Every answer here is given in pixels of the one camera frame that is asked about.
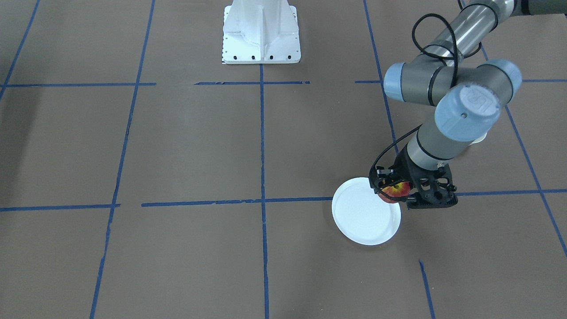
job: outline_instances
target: robotic arm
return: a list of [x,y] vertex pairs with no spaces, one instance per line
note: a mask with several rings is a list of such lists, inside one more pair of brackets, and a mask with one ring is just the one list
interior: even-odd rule
[[[566,0],[473,0],[426,47],[414,39],[422,53],[410,63],[392,65],[384,90],[390,98],[437,108],[392,166],[373,165],[369,180],[374,192],[406,202],[408,208],[455,205],[449,161],[490,130],[522,84],[520,70],[510,61],[490,60],[477,68],[459,68],[458,62],[474,54],[482,38],[507,18],[555,13],[567,13]],[[400,185],[417,191],[399,197],[384,192]]]

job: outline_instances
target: apple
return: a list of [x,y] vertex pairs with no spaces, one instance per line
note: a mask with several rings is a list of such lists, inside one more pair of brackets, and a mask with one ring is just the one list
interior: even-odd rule
[[[401,182],[398,184],[395,184],[394,186],[388,186],[385,187],[384,189],[382,189],[382,191],[384,193],[386,193],[386,195],[390,196],[390,197],[403,197],[403,196],[407,196],[409,195],[409,191],[412,188],[409,186],[409,182]],[[381,193],[378,193],[378,196],[386,203],[388,204],[393,204],[393,203],[397,203],[394,200],[389,200],[386,197],[384,197],[384,195],[382,195]]]

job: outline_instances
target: white plate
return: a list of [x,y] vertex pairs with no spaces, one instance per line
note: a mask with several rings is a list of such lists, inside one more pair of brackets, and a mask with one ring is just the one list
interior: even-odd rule
[[392,238],[401,221],[400,204],[384,202],[374,193],[366,177],[344,182],[333,196],[331,210],[345,236],[369,246]]

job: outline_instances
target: white plastic base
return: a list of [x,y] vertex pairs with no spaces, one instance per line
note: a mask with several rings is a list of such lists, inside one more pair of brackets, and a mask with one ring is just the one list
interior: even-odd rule
[[[225,8],[225,26],[230,10],[233,6]],[[231,26],[232,31],[227,32],[224,28],[224,37],[222,42],[222,62],[226,64],[289,64],[297,63],[301,59],[301,49],[299,47],[299,32],[274,33],[270,30],[279,30],[280,21],[267,20],[264,10],[270,8],[257,7],[254,10],[260,10],[259,14],[248,15],[257,17],[257,21],[243,21],[244,16],[241,12],[236,26]],[[289,6],[295,26],[297,27],[297,9]],[[290,14],[289,10],[281,9],[281,19],[286,14]],[[254,32],[250,32],[250,24],[254,25]]]
[[339,230],[363,245],[388,241],[396,234],[401,222],[400,204],[384,202],[365,177],[344,182],[333,196],[331,210]]

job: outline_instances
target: light blue cap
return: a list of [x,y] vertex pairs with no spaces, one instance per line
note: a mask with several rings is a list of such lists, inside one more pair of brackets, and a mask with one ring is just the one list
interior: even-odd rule
[[401,70],[405,63],[395,63],[390,66],[384,76],[384,92],[389,98],[404,101],[401,94]]
[[476,84],[453,87],[437,104],[435,124],[446,137],[473,141],[487,133],[500,116],[500,102],[488,89]]
[[520,89],[520,86],[522,85],[522,72],[520,71],[520,69],[516,66],[516,64],[508,60],[504,60],[502,58],[489,60],[483,64],[494,65],[495,67],[499,68],[504,73],[506,73],[506,75],[510,79],[510,82],[512,82],[513,92],[512,92],[512,97],[510,98],[511,101],[516,95],[516,92],[518,92],[518,90]]

